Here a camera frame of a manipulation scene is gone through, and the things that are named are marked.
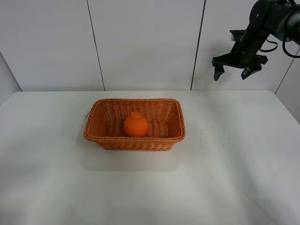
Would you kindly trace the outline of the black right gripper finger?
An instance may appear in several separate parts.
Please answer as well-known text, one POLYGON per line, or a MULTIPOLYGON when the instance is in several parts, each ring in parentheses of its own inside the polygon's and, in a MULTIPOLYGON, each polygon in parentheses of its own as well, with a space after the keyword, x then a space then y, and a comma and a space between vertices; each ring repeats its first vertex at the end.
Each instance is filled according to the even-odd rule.
POLYGON ((214 66, 214 81, 217 81, 224 72, 225 70, 223 65, 214 66))
POLYGON ((262 69, 262 66, 260 64, 255 64, 255 65, 252 65, 248 68, 245 68, 243 70, 243 72, 241 73, 242 80, 245 80, 249 76, 251 76, 252 74, 261 71, 261 69, 262 69))

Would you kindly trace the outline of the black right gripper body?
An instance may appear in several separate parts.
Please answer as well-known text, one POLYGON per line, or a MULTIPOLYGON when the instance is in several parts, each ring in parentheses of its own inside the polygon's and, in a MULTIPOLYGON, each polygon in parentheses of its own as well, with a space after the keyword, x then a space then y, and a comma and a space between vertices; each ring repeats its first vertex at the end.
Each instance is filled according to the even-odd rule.
POLYGON ((254 28, 249 25, 245 30, 230 30, 230 33, 234 45, 229 53, 212 59, 214 67, 249 68, 252 65, 268 62, 267 56, 258 55, 257 52, 272 33, 270 29, 264 26, 254 28))

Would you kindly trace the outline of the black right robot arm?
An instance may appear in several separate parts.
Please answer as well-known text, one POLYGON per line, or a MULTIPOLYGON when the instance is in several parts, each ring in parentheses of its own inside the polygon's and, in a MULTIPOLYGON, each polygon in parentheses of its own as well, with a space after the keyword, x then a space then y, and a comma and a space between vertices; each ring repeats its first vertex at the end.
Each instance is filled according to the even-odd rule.
POLYGON ((267 52, 262 45, 269 35, 282 42, 287 56, 296 58, 285 45, 290 41, 300 43, 300 6, 293 0, 259 0, 251 9, 247 28, 230 32, 235 42, 231 51, 212 59, 215 81, 224 73, 224 66, 242 69, 243 80, 261 71, 268 58, 257 52, 267 52))

